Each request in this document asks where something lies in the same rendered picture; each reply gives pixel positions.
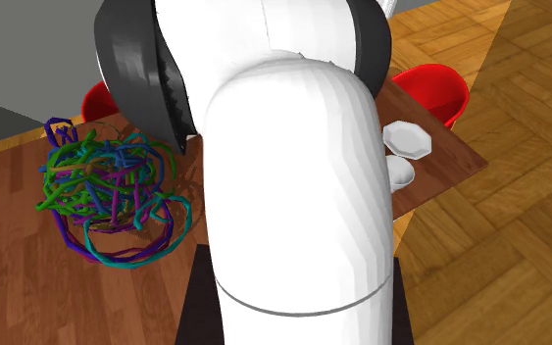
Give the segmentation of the white octagonal plate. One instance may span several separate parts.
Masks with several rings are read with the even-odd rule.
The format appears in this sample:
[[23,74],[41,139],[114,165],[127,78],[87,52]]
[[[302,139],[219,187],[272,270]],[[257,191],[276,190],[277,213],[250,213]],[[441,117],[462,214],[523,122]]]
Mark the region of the white octagonal plate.
[[432,151],[431,136],[415,123],[389,123],[382,130],[382,139],[393,154],[407,159],[419,160]]

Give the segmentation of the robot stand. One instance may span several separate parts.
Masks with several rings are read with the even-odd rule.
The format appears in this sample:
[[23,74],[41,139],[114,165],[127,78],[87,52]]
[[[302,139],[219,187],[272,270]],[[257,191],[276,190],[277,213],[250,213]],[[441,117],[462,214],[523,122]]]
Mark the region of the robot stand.
[[[392,345],[415,345],[397,257],[394,258],[392,307]],[[175,345],[225,345],[208,245],[196,246]]]

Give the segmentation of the red chair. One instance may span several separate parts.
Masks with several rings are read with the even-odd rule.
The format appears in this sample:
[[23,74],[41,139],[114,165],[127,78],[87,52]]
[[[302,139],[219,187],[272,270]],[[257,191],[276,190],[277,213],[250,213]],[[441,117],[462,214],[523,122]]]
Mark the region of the red chair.
[[420,65],[395,75],[392,80],[449,129],[470,101],[464,79],[444,65]]
[[84,96],[81,117],[85,123],[111,116],[119,111],[104,81],[95,84]]

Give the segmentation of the brown wooden table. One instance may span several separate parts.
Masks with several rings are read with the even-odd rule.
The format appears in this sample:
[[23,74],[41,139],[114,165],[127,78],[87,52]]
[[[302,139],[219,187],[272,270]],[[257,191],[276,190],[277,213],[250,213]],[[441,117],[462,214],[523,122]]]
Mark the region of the brown wooden table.
[[[416,176],[393,194],[394,217],[487,167],[487,161],[407,92],[387,80],[376,99],[381,125],[416,123],[432,137],[432,152],[411,163]],[[177,177],[164,181],[191,200],[190,233],[166,258],[135,270],[89,263],[66,247],[43,199],[47,138],[0,146],[0,345],[175,345],[196,246],[207,244],[198,207],[201,140],[177,156]]]

